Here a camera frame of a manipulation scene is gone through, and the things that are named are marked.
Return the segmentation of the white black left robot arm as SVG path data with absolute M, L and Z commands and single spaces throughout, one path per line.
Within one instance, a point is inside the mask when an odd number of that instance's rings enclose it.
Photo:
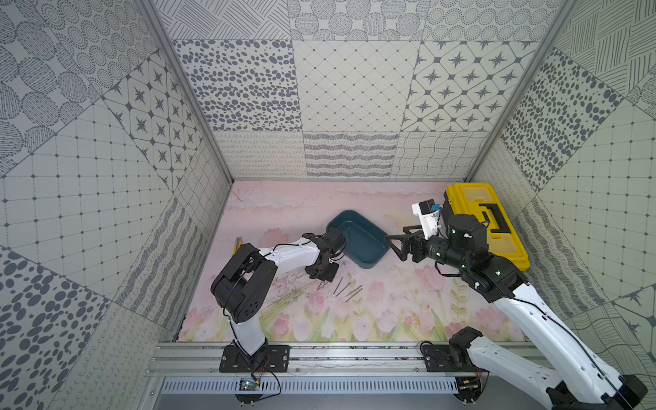
M 272 248 L 242 244 L 222 268 L 210 292 L 229 319 L 237 351 L 253 366 L 266 360 L 268 340 L 258 312 L 276 275 L 302 268 L 309 278 L 330 283 L 345 247 L 345 235 L 330 228 L 322 235 L 305 233 L 297 241 Z

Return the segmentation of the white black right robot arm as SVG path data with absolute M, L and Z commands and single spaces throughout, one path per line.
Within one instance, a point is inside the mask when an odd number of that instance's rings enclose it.
M 469 362 L 514 385 L 546 409 L 635 409 L 647 394 L 636 375 L 621 374 L 599 358 L 548 307 L 524 273 L 490 252 L 487 228 L 473 215 L 454 215 L 444 234 L 432 215 L 390 235 L 400 260 L 430 258 L 507 316 L 548 360 L 545 368 L 464 327 L 449 340 L 456 365 Z

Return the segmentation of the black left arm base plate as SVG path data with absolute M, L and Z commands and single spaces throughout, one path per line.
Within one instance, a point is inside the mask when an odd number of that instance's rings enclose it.
M 220 372 L 287 372 L 290 359 L 289 345 L 264 344 L 254 355 L 247 355 L 234 343 L 223 349 Z

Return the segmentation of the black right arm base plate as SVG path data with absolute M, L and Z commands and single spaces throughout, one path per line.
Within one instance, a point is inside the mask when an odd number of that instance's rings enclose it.
M 420 353 L 425 362 L 425 370 L 431 372 L 456 372 L 461 370 L 456 366 L 451 357 L 450 348 L 447 344 L 435 344 L 423 342 L 420 344 Z

